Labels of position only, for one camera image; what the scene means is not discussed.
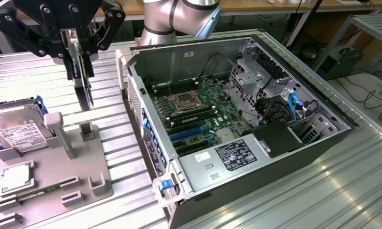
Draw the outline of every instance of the power supply label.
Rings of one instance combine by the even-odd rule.
[[[258,160],[243,139],[215,148],[215,150],[229,171],[234,171]]]
[[[0,130],[0,135],[15,149],[44,143],[46,138],[35,123]]]

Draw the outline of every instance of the white label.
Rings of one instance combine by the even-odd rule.
[[[30,180],[30,166],[20,165],[4,171],[3,186],[15,189],[26,185]]]
[[[202,162],[210,158],[211,158],[211,155],[209,152],[203,152],[202,154],[195,155],[195,159],[198,162]]]
[[[27,148],[46,142],[43,133],[35,123],[3,129],[0,135],[15,149]]]
[[[193,57],[194,56],[194,52],[186,52],[185,53],[185,57]]]
[[[197,120],[197,119],[198,119],[198,117],[189,118],[189,119],[183,120],[181,123],[187,123],[187,122],[194,121],[194,120]]]
[[[18,201],[24,201],[24,200],[27,200],[27,199],[35,198],[35,197],[38,197],[38,196],[40,196],[40,195],[44,195],[44,194],[46,194],[46,192],[42,191],[42,192],[39,192],[39,193],[36,193],[36,194],[32,194],[32,195],[30,195],[30,196],[27,196],[27,197],[24,197],[24,198],[18,199]]]

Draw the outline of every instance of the circuit board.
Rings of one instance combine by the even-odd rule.
[[[154,105],[179,156],[238,138],[250,128],[238,109],[227,99],[226,90],[227,88],[214,80],[202,79],[195,90],[154,98]],[[195,114],[185,116],[197,111],[201,111],[199,116]],[[178,114],[185,116],[179,119],[187,122],[181,127],[177,127],[179,122],[167,119]]]

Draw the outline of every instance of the aluminum profile table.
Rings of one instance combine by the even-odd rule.
[[[313,164],[182,228],[382,228],[382,128],[267,33],[247,30],[217,33],[213,37],[249,34],[257,34],[269,43],[361,127]],[[99,125],[115,191],[110,198],[31,228],[167,228],[119,97],[114,51],[124,45],[135,44],[114,44],[94,62],[95,110],[90,112],[80,111],[62,65],[31,53],[1,56],[0,101],[16,89],[34,90],[44,96],[51,111],[64,113],[66,129],[78,128],[87,120]]]
[[[330,51],[337,46],[340,39],[345,35],[349,27],[354,25],[358,27],[364,32],[370,34],[373,37],[376,37],[380,41],[382,41],[382,14],[376,15],[352,15],[348,20],[345,21],[341,29],[338,30],[337,35],[334,36],[328,48],[322,52],[322,54],[318,56],[314,64],[313,69],[317,71],[324,64]]]

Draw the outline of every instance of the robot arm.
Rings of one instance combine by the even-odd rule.
[[[99,8],[104,11],[106,19],[100,29],[92,31],[88,24]],[[19,20],[18,9],[47,29],[47,35],[38,34]],[[72,80],[82,76],[68,53],[66,30],[76,31],[80,54],[83,59],[88,59],[88,56],[98,54],[98,50],[108,49],[124,16],[123,8],[114,0],[4,0],[0,2],[0,31],[39,57],[50,55],[56,63],[63,62],[68,79]],[[92,77],[94,71],[87,70],[88,77]]]
[[[219,20],[219,0],[143,0],[142,45],[177,42],[175,30],[206,39]]]

